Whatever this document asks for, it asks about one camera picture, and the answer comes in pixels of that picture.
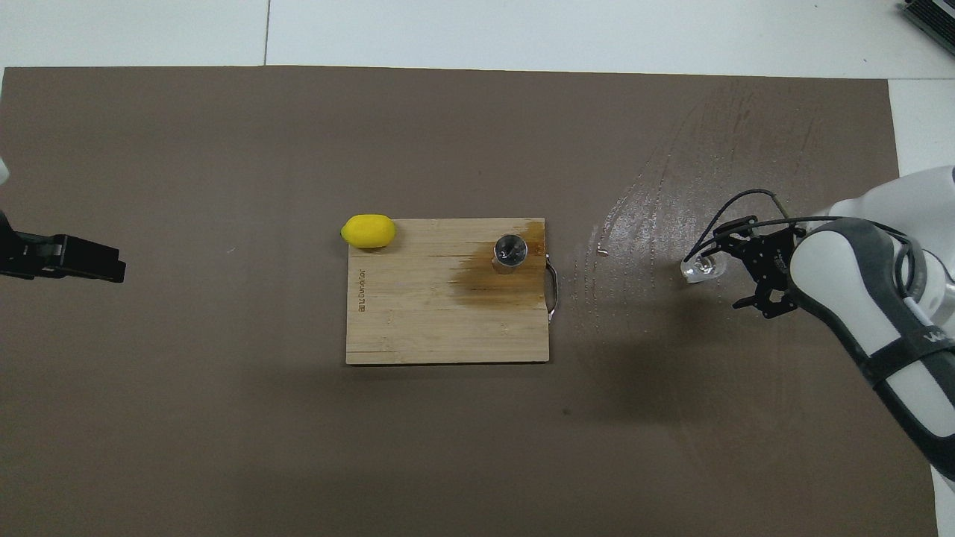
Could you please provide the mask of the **wooden cutting board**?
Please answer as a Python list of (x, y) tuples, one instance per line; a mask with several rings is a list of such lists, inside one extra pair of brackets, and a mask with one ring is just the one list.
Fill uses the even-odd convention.
[[(399, 219), (391, 244), (348, 249), (349, 365), (546, 363), (543, 218)], [(525, 264), (492, 268), (498, 238), (525, 238)]]

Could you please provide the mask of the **brown table mat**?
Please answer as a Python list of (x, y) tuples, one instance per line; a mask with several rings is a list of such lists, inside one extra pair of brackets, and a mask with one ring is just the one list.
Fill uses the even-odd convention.
[[(0, 537), (936, 537), (836, 337), (678, 268), (739, 191), (895, 179), (886, 81), (9, 69), (0, 157), (128, 265), (0, 277)], [(345, 364), (361, 212), (544, 218), (549, 363)]]

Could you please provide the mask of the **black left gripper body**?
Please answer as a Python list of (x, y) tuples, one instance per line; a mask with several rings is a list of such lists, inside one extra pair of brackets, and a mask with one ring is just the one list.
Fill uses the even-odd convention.
[(42, 266), (37, 258), (28, 256), (28, 243), (11, 227), (6, 215), (0, 212), (0, 275), (15, 278), (35, 278)]

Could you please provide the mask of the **clear plastic cup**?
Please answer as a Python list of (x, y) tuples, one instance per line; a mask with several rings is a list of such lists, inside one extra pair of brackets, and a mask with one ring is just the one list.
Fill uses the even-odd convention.
[(688, 284), (700, 284), (720, 278), (727, 271), (727, 261), (718, 251), (703, 251), (681, 261), (679, 268)]

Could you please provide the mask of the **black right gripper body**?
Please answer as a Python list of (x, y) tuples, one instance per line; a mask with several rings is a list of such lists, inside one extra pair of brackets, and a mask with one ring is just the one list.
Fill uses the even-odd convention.
[(805, 237), (801, 227), (785, 227), (750, 240), (750, 275), (757, 295), (785, 292), (789, 286), (790, 264), (798, 242)]

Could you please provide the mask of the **steel double jigger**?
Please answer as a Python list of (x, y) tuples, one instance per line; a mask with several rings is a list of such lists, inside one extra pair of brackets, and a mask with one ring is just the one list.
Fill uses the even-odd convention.
[(522, 236), (502, 235), (492, 248), (492, 268), (498, 274), (513, 273), (525, 264), (528, 252), (528, 244)]

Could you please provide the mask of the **yellow lemon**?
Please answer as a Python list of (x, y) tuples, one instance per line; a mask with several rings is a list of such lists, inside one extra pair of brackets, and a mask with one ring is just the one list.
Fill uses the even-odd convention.
[(348, 218), (339, 234), (354, 248), (385, 248), (395, 240), (397, 227), (388, 216), (364, 213)]

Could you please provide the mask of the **grey ribbed device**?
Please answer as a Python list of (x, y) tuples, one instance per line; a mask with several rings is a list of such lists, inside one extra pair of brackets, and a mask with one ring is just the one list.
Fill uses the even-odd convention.
[(901, 10), (925, 33), (955, 42), (955, 0), (903, 0)]

